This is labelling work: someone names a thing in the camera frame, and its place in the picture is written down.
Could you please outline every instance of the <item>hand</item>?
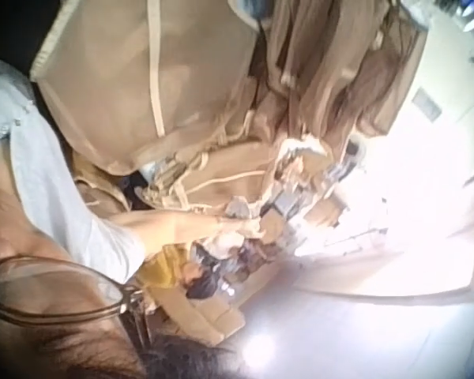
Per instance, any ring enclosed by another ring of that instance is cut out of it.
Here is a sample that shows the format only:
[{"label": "hand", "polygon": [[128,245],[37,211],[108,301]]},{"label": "hand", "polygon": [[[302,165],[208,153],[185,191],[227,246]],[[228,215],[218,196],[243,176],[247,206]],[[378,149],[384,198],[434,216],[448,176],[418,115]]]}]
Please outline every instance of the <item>hand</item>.
[{"label": "hand", "polygon": [[237,232],[245,238],[261,238],[265,232],[261,231],[260,218],[251,220],[240,220],[241,226]]}]

